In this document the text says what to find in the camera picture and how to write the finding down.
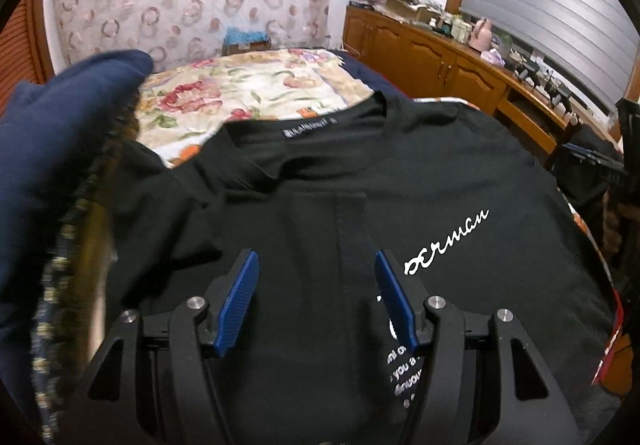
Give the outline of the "black printed t-shirt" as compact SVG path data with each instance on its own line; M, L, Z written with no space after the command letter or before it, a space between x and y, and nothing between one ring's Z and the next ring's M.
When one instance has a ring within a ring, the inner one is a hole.
M200 295L244 249L257 289L212 367L240 444L393 444L421 376L378 296L375 254L459 309L505 307L592 442L620 403L592 381L615 302L554 178L460 102L374 94L304 122L224 124L177 168L136 142L116 183L106 316Z

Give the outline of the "red blanket edge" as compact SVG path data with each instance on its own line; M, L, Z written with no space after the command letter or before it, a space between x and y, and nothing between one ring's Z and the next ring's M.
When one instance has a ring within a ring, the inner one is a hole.
M613 329L590 384L602 387L619 399L626 399L632 390L634 351L630 339L630 322L620 292L612 285L615 313Z

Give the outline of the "pink kettle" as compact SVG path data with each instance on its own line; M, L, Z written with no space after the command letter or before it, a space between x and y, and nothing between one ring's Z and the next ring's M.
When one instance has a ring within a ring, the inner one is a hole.
M489 52L491 50L491 40L491 21L486 18L478 20L470 34L468 45L479 53Z

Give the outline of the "floral bedspread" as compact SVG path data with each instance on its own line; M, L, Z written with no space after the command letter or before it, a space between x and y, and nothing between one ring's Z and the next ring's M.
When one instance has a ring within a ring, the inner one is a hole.
M224 56L155 73L141 87L137 141L172 168L227 122L297 120L343 110L373 94L325 49Z

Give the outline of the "wooden sideboard cabinet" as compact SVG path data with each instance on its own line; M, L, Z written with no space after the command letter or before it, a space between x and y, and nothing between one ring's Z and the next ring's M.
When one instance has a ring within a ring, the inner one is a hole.
M473 49L379 12L347 6L343 46L411 98L469 101L510 128L541 158L550 156L583 125L600 138L613 140L577 102L572 113L552 108L544 95L484 61Z

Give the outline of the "grey window blind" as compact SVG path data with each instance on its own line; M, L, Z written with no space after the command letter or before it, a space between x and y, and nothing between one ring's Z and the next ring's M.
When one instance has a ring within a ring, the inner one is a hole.
M605 110L623 96L639 35L619 0L462 0L460 8L540 50Z

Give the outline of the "navy blue blanket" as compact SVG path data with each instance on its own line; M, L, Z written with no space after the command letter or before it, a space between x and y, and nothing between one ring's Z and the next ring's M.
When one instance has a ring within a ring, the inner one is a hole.
M341 59L341 67L349 73L354 79L360 80L367 87L370 87L373 92L380 92L388 96L397 96L400 98L408 99L408 96L399 90L397 86L390 83L384 78L382 74L372 70L363 62L349 55L344 50L334 49L332 54Z

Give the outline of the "clutter pile on cabinet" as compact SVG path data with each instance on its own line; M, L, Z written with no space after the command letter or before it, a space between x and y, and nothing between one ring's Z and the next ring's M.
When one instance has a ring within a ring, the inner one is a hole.
M444 14L439 4L430 0L350 0L349 5L406 23L434 24Z

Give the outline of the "navy blue folded garment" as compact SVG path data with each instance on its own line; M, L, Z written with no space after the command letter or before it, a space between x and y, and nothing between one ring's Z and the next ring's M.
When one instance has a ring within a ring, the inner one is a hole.
M1 118L1 380L29 418L30 334L56 225L152 70L141 50L97 54L46 84L18 84Z

